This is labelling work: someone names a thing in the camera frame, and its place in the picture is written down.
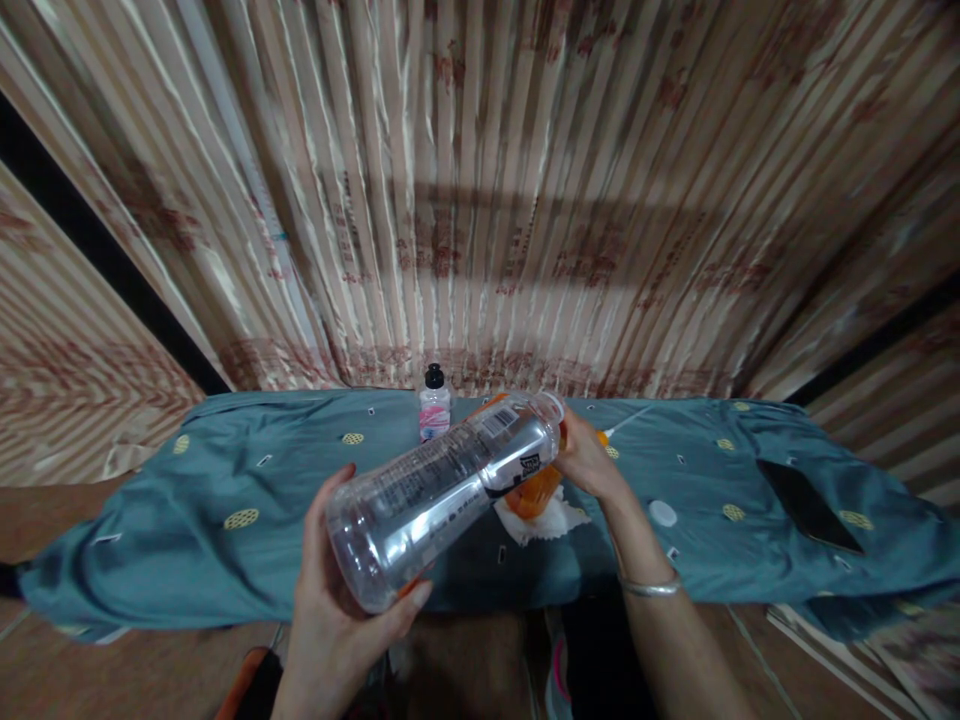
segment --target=left hand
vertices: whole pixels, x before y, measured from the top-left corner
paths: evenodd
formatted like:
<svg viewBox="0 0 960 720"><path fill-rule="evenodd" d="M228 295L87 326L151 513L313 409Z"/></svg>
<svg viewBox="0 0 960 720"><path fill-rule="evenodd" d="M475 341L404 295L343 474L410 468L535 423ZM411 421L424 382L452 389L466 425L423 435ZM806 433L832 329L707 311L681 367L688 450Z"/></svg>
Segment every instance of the left hand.
<svg viewBox="0 0 960 720"><path fill-rule="evenodd" d="M433 590L430 581L421 582L375 617L364 613L350 594L333 554L324 510L334 491L356 469L351 463L330 477L304 520L290 648L274 718L341 717L367 672L392 643L407 634Z"/></svg>

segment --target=curtain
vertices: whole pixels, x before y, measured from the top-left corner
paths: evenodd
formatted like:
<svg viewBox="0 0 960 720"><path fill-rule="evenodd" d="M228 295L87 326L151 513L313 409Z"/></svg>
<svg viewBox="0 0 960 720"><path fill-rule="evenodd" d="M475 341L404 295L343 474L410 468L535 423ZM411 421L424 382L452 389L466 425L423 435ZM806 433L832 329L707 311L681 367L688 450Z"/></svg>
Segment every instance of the curtain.
<svg viewBox="0 0 960 720"><path fill-rule="evenodd" d="M811 403L810 416L916 495L960 510L960 307Z"/></svg>
<svg viewBox="0 0 960 720"><path fill-rule="evenodd" d="M237 389L439 361L467 394L776 396L753 375L912 198L935 217L893 257L935 281L956 27L910 0L0 0L0 89ZM847 342L850 308L804 327Z"/></svg>
<svg viewBox="0 0 960 720"><path fill-rule="evenodd" d="M749 394L783 400L960 270L958 143L955 125L847 244L751 378Z"/></svg>
<svg viewBox="0 0 960 720"><path fill-rule="evenodd" d="M0 164L0 486L137 467L203 394Z"/></svg>

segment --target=silver bangle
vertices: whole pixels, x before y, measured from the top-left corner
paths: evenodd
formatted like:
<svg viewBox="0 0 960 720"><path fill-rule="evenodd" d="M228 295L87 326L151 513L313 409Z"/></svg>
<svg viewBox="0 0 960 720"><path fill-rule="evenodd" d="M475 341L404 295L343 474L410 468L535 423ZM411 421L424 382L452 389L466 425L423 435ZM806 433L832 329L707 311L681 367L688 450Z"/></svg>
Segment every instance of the silver bangle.
<svg viewBox="0 0 960 720"><path fill-rule="evenodd" d="M666 597L676 595L683 586L680 582L680 574L674 570L673 579L666 585L640 585L630 582L623 575L617 573L617 579L620 580L620 587L631 595L638 597Z"/></svg>

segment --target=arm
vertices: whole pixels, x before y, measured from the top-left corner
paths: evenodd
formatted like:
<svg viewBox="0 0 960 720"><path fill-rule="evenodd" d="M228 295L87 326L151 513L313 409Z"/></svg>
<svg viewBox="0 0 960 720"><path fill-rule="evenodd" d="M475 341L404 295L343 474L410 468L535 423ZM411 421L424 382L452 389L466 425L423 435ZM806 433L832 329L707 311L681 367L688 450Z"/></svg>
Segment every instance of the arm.
<svg viewBox="0 0 960 720"><path fill-rule="evenodd" d="M596 431L569 409L564 426L566 448L555 465L600 502L621 576L640 585L670 582L673 566ZM623 596L633 645L661 715L754 717L716 640L684 590L658 598L626 591Z"/></svg>
<svg viewBox="0 0 960 720"><path fill-rule="evenodd" d="M367 672L410 629L433 585L421 582L383 615L367 617L347 589L327 535L324 511L356 467L324 483L307 511L303 561L294 591L287 667L277 690L273 720L339 718Z"/></svg>

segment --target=wooden floor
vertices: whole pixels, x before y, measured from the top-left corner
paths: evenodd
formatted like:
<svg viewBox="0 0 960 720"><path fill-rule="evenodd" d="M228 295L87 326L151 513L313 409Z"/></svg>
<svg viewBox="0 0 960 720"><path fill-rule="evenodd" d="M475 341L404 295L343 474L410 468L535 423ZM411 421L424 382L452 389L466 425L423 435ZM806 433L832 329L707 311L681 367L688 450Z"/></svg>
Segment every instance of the wooden floor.
<svg viewBox="0 0 960 720"><path fill-rule="evenodd" d="M121 481L70 488L0 489L0 559L26 559L94 516ZM726 606L700 611L761 718L793 718ZM113 645L77 645L22 606L0 600L0 718L211 718L246 651L274 626L131 632ZM881 717L764 618L734 611L803 718ZM11 629L11 624L20 622ZM550 647L542 614L424 617L391 650L402 693L398 717L545 717Z"/></svg>

